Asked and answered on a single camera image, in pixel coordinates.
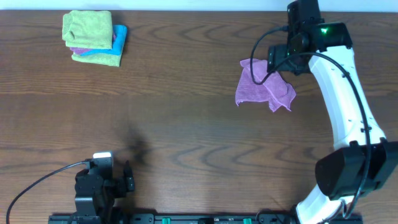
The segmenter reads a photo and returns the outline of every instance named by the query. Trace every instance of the white wall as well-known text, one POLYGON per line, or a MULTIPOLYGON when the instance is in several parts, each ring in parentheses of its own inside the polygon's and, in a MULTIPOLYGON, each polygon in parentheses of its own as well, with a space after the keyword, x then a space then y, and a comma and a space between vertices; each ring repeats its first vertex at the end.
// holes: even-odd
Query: white wall
MULTIPOLYGON (((318 0, 321 11, 398 12, 398 0, 318 0)), ((0 9, 284 11, 292 0, 0 0, 0 9)))

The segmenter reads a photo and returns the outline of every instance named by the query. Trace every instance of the purple cloth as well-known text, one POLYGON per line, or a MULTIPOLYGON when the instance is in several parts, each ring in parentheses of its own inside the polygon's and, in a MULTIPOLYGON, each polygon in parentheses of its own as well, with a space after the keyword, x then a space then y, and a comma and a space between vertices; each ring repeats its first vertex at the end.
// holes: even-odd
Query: purple cloth
MULTIPOLYGON (((291 84, 286 83, 278 72, 269 76, 262 85, 256 85, 251 80, 250 59, 242 60, 241 79, 235 93, 235 103, 269 102, 269 108, 275 112, 280 106, 290 111, 290 103, 296 96, 291 84)), ((253 59, 253 72, 256 81, 261 81, 267 75, 267 60, 253 59)))
MULTIPOLYGON (((112 40, 113 41, 116 40, 116 35, 114 33, 112 35, 112 40)), ((73 51, 75 54, 78 54, 78 55, 86 53, 86 52, 89 52, 89 51, 92 50, 92 49, 85 49, 85 48, 81 48, 81 47, 70 47, 69 49, 71 51, 73 51)))

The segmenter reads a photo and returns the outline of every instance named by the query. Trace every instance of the green towel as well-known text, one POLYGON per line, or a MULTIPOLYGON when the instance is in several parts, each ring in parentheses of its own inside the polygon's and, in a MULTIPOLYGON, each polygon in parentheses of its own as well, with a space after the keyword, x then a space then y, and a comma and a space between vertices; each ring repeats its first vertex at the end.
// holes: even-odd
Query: green towel
POLYGON ((87 56, 80 56, 78 54, 73 54, 72 59, 77 62, 85 62, 85 63, 97 63, 100 65, 109 65, 109 66, 120 66, 120 60, 122 55, 111 55, 105 53, 97 53, 87 56))
POLYGON ((62 39, 67 47, 112 49, 112 16, 109 11, 77 11, 63 15, 62 39))

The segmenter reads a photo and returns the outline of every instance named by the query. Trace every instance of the green led light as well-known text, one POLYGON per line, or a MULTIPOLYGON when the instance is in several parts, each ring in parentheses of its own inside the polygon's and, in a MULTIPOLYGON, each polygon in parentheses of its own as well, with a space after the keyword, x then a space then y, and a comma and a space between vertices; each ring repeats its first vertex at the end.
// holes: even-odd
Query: green led light
POLYGON ((322 34, 326 34, 328 32, 328 28, 321 28, 322 34))

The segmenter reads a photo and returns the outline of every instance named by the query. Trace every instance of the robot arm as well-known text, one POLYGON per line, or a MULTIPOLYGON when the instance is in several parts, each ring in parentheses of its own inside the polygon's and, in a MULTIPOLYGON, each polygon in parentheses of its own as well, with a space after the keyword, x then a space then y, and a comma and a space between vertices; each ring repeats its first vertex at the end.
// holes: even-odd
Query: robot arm
MULTIPOLYGON (((380 143, 380 139, 385 138, 385 135, 377 125, 359 83, 353 49, 347 49, 345 46, 329 47, 323 54, 336 60, 350 73, 361 97, 369 126, 372 128, 370 132, 371 144, 380 143)), ((335 150, 348 147, 349 143, 353 141, 357 141, 360 146, 364 146, 366 140, 361 131, 363 128, 362 116, 347 79, 332 63, 320 57, 313 56, 309 61, 309 67, 317 79, 326 103, 333 129, 335 150)), ((298 219, 300 223, 320 223, 339 209, 341 200, 350 203, 352 199, 353 196, 347 196, 341 197, 339 200, 330 200, 316 185, 310 195, 297 205, 298 219)))
POLYGON ((343 204, 353 201, 359 183, 364 183, 360 196, 381 188, 397 164, 397 143, 385 140, 369 109, 356 73, 353 43, 345 24, 325 23, 320 17, 317 0, 294 1, 288 5, 287 12, 287 44, 269 47, 268 72, 313 73, 321 88, 333 129, 335 152, 317 162, 317 185, 295 211, 299 223, 323 223, 343 204), (311 52, 326 55, 340 64, 349 73, 354 87, 335 64, 309 55, 311 52), (364 133, 364 115, 353 88, 358 92, 371 129, 369 142, 364 133), (367 151, 368 161, 371 159, 367 163, 369 172, 364 175, 364 152, 367 151))

